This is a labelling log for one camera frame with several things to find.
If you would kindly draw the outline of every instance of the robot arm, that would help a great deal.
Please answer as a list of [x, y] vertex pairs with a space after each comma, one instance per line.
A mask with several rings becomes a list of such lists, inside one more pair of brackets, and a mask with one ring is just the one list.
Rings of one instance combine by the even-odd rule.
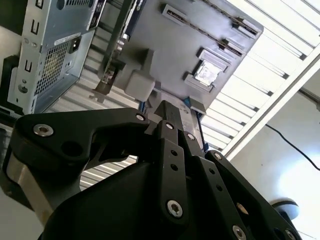
[[[0, 175], [33, 209], [43, 240], [300, 240], [219, 152], [202, 152], [162, 102], [153, 122], [133, 108], [33, 114], [17, 120]], [[137, 163], [80, 191], [83, 170]]]

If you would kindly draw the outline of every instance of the white wall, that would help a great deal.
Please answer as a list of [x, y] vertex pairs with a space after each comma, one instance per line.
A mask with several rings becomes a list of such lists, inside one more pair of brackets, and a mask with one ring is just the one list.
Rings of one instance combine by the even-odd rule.
[[42, 231], [35, 213], [6, 196], [0, 188], [0, 239], [37, 240]]
[[[320, 95], [320, 71], [305, 87]], [[320, 167], [320, 112], [300, 94], [269, 121]], [[288, 197], [300, 206], [297, 229], [320, 239], [320, 171], [266, 126], [231, 163], [268, 200]]]

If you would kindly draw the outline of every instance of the silver screw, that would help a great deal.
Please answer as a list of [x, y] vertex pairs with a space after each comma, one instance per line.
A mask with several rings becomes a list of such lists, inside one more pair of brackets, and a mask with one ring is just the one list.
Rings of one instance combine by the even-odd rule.
[[139, 119], [139, 120], [141, 120], [141, 121], [144, 121], [144, 120], [145, 120], [145, 117], [142, 116], [142, 115], [140, 115], [140, 114], [137, 114], [137, 115], [136, 115], [136, 118]]
[[166, 204], [166, 208], [169, 211], [169, 213], [175, 218], [179, 219], [182, 217], [182, 213], [183, 213], [182, 207], [175, 200], [168, 201]]
[[167, 123], [166, 126], [168, 129], [174, 129], [174, 126], [172, 126], [170, 123]]
[[290, 232], [288, 229], [285, 230], [286, 234], [289, 236], [290, 239], [296, 240], [295, 236]]
[[37, 124], [33, 127], [33, 132], [41, 137], [49, 137], [54, 134], [54, 130], [47, 124]]
[[214, 153], [213, 154], [214, 155], [214, 157], [216, 158], [216, 159], [218, 159], [218, 160], [221, 160], [222, 159], [222, 157], [218, 154], [218, 153]]
[[191, 140], [195, 140], [195, 137], [194, 137], [191, 133], [188, 133], [187, 136], [188, 136], [188, 138], [190, 138]]
[[247, 240], [245, 232], [237, 225], [233, 225], [232, 231], [238, 240]]

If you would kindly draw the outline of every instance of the label sticker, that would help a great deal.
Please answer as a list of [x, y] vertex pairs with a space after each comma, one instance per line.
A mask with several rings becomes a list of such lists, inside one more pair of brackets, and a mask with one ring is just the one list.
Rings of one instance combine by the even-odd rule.
[[78, 33], [76, 33], [76, 34], [72, 34], [72, 35], [70, 35], [70, 36], [66, 36], [66, 37], [64, 37], [64, 38], [61, 38], [61, 39], [55, 41], [55, 42], [54, 42], [54, 45], [57, 46], [57, 45], [59, 45], [59, 44], [65, 43], [65, 42], [67, 42], [67, 41], [69, 41], [69, 40], [71, 40], [71, 39], [74, 39], [74, 38], [77, 38], [77, 37], [80, 37], [80, 36], [81, 36], [81, 32], [78, 32]]

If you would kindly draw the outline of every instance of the cable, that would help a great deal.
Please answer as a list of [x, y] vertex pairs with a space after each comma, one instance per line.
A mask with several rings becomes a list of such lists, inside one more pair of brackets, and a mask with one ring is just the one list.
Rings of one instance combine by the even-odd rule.
[[278, 131], [277, 129], [273, 128], [272, 126], [266, 124], [266, 126], [268, 128], [270, 128], [271, 130], [275, 131], [277, 134], [280, 135], [280, 137], [287, 143], [289, 144], [291, 147], [293, 147], [295, 150], [297, 150], [302, 156], [304, 156], [313, 166], [315, 169], [317, 169], [318, 171], [320, 171], [320, 168], [317, 167], [317, 165], [303, 152], [301, 151], [299, 148], [297, 148], [295, 145], [293, 145], [291, 142], [289, 142], [285, 136], [282, 135], [282, 133], [280, 131]]
[[206, 152], [206, 141], [205, 141], [205, 137], [204, 137], [204, 132], [202, 131], [202, 126], [201, 126], [201, 121], [200, 121], [200, 113], [196, 111], [195, 115], [196, 115], [196, 119], [197, 119], [198, 125], [199, 125], [199, 131], [200, 131], [200, 135], [201, 135], [203, 150]]

